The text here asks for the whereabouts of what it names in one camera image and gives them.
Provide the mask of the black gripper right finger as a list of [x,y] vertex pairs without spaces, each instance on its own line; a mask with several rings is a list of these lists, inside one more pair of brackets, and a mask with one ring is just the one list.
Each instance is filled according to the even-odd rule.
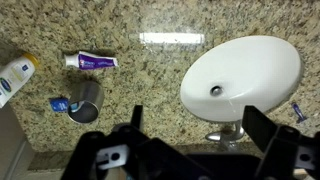
[[277,125],[255,106],[246,106],[242,118],[242,127],[257,148],[264,155],[267,155]]

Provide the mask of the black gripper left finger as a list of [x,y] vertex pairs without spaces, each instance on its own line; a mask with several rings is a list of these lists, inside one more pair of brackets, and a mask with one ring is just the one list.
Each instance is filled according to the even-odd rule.
[[131,117],[130,124],[141,130],[143,127],[143,106],[142,105],[135,105]]

